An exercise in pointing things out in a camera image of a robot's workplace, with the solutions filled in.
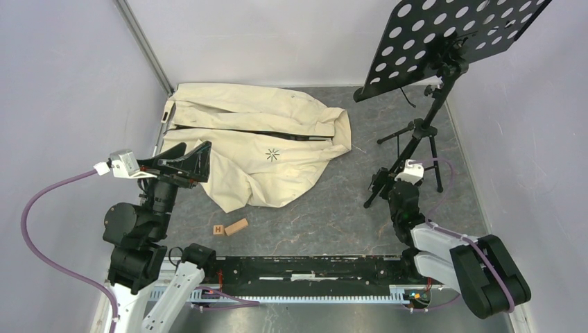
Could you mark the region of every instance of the tripod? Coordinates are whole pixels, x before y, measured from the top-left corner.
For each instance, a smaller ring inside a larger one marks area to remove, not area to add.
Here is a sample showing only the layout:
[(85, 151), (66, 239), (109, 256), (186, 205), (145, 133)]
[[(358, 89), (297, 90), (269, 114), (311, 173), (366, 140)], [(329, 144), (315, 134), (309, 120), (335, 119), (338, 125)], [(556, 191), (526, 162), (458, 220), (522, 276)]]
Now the tripod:
[[(398, 136), (406, 133), (410, 130), (413, 131), (413, 136), (411, 137), (409, 143), (406, 145), (406, 148), (398, 155), (396, 162), (392, 165), (390, 169), (381, 168), (375, 175), (372, 176), (372, 184), (370, 188), (372, 190), (372, 195), (368, 198), (368, 200), (363, 204), (364, 208), (368, 208), (372, 201), (376, 198), (378, 193), (381, 192), (381, 197), (387, 199), (388, 192), (390, 187), (393, 185), (394, 177), (402, 171), (404, 168), (404, 162), (410, 157), (412, 157), (413, 153), (417, 149), (421, 140), (425, 137), (429, 138), (429, 143), (431, 144), (431, 154), (433, 158), (437, 157), (437, 146), (435, 144), (435, 136), (437, 135), (437, 128), (431, 126), (433, 119), (443, 106), (443, 103), (447, 100), (447, 96), (449, 92), (455, 85), (457, 79), (464, 74), (468, 70), (467, 62), (455, 55), (454, 57), (446, 57), (446, 60), (442, 63), (441, 67), (438, 69), (437, 76), (441, 77), (442, 86), (441, 88), (433, 89), (431, 86), (427, 86), (425, 89), (425, 95), (433, 95), (434, 101), (431, 109), (425, 116), (424, 119), (415, 119), (408, 123), (408, 126), (405, 128), (388, 135), (382, 139), (377, 141), (378, 144), (382, 144), (389, 139), (398, 138)], [(435, 177), (437, 178), (437, 191), (443, 192), (443, 186), (441, 184), (441, 174), (439, 170), (439, 162), (435, 161), (433, 166), (426, 168), (425, 170), (435, 169)]]

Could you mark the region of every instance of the black logo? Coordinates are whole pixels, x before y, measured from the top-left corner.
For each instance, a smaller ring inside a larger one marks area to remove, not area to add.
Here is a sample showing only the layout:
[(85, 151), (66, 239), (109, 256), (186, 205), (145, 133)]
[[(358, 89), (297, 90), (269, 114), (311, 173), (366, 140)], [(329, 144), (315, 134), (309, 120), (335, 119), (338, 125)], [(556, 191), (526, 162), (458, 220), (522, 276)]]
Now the black logo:
[(268, 158), (266, 158), (266, 160), (270, 160), (271, 162), (274, 162), (274, 160), (277, 161), (277, 157), (279, 156), (279, 151), (277, 149), (268, 149), (268, 152), (266, 153), (266, 155), (268, 156)]

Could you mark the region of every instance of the perforated black panel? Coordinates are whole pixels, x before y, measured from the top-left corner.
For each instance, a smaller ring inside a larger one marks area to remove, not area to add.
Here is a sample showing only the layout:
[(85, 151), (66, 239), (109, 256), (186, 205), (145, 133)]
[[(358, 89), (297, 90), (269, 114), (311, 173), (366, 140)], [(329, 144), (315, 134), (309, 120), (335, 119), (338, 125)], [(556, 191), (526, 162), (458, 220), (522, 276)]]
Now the perforated black panel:
[(362, 101), (435, 75), (435, 53), (467, 37), (472, 63), (506, 51), (551, 0), (403, 0), (392, 11), (363, 88)]

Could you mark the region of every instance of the music stand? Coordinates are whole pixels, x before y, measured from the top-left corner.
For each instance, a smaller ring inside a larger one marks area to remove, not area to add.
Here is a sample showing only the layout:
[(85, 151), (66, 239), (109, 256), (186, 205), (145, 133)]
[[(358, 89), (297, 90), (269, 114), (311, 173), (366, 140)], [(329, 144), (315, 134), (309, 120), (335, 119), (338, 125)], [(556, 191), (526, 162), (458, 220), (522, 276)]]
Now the music stand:
[[(439, 88), (428, 86), (425, 95), (434, 98), (424, 119), (380, 140), (381, 144), (410, 130), (413, 136), (390, 169), (380, 168), (372, 177), (368, 208), (381, 191), (386, 199), (396, 174), (428, 137), (431, 154), (437, 157), (433, 118), (445, 103), (457, 79), (472, 62), (506, 51), (517, 41), (551, 0), (420, 0), (400, 1), (388, 19), (365, 84), (354, 93), (356, 102), (438, 76)], [(438, 162), (432, 167), (437, 190), (443, 191)]]

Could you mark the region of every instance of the cream fabric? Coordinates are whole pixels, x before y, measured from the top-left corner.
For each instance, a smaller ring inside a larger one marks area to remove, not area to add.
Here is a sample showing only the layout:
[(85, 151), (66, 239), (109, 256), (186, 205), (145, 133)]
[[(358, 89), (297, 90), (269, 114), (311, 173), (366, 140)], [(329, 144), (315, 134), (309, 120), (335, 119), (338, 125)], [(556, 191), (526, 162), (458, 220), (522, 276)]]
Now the cream fabric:
[[(202, 187), (225, 212), (246, 204), (283, 207), (317, 182), (327, 163), (351, 150), (347, 111), (303, 92), (213, 83), (181, 84), (162, 150), (212, 142), (210, 177)], [(316, 138), (293, 141), (238, 130)]]

